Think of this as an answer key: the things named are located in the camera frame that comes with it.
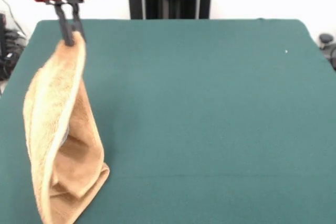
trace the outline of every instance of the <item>cable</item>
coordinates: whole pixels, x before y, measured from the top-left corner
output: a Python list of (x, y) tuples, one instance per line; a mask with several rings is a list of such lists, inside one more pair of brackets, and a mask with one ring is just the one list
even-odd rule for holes
[(11, 15), (11, 17), (12, 17), (12, 20), (14, 21), (15, 25), (19, 28), (19, 30), (21, 31), (21, 33), (23, 33), (23, 35), (24, 35), (25, 37), (27, 37), (27, 35), (26, 35), (25, 32), (23, 31), (22, 27), (21, 27), (21, 26), (19, 25), (19, 23), (15, 20), (14, 15), (13, 15), (13, 12), (12, 12), (12, 9), (11, 9), (11, 6), (9, 5), (9, 3), (8, 3), (7, 1), (5, 1), (5, 0), (1, 0), (1, 1), (4, 2), (5, 5), (7, 5), (8, 9), (9, 9), (9, 13), (10, 13), (10, 15)]

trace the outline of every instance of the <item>green table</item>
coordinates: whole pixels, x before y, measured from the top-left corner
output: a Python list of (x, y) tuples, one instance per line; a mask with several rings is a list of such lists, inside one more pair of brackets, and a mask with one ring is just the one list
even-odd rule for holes
[[(111, 175), (78, 223), (335, 224), (336, 76), (297, 20), (85, 20)], [(39, 223), (22, 119), (60, 38), (38, 24), (0, 100), (0, 222)]]

